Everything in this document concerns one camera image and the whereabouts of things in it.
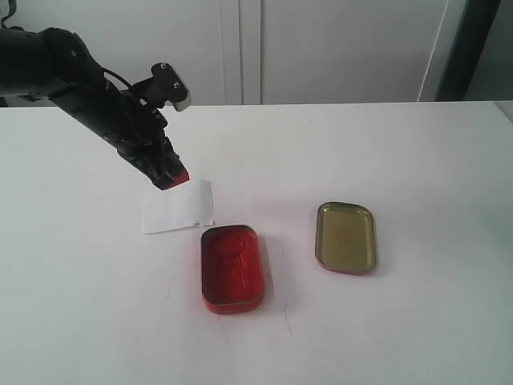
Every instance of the red tin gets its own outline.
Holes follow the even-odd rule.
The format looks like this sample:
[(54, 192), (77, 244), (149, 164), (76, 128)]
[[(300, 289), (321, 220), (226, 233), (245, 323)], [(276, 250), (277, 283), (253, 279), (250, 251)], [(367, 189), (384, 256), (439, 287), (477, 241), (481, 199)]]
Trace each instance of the red tin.
[(257, 234), (246, 225), (215, 227), (201, 237), (201, 285), (216, 314), (255, 309), (264, 297)]

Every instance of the table surface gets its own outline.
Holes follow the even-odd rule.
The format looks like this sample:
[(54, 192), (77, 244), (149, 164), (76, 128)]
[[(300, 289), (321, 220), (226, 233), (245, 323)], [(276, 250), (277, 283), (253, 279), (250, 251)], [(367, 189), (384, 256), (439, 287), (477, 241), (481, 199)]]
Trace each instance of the table surface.
[[(513, 383), (513, 125), (492, 103), (165, 110), (265, 300), (201, 298), (202, 229), (143, 235), (149, 181), (54, 108), (1, 109), (0, 383)], [(317, 208), (374, 214), (366, 277), (314, 258)]]

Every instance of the paper sheet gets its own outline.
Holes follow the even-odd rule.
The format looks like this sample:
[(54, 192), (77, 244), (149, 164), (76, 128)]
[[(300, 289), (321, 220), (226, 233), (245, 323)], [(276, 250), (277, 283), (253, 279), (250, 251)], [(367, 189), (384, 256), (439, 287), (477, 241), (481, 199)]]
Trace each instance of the paper sheet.
[(160, 233), (213, 223), (212, 186), (190, 180), (166, 191), (155, 190), (144, 200), (143, 233)]

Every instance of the gold tin lid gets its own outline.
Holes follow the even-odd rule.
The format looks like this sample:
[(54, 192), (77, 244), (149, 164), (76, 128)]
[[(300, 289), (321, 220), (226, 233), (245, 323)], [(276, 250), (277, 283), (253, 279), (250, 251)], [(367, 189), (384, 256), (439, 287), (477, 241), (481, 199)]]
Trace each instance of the gold tin lid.
[(359, 205), (324, 203), (317, 212), (315, 255), (328, 270), (369, 273), (376, 266), (373, 215)]

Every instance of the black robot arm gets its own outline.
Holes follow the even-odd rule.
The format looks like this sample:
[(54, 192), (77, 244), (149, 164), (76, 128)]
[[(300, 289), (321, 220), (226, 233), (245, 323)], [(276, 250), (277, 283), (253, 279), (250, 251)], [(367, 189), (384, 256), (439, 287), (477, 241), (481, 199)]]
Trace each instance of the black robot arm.
[(166, 63), (153, 76), (120, 91), (104, 76), (82, 39), (67, 30), (39, 33), (0, 30), (0, 96), (47, 98), (118, 150), (160, 189), (188, 180), (164, 134), (159, 112), (166, 101), (177, 111), (190, 104), (188, 89)]

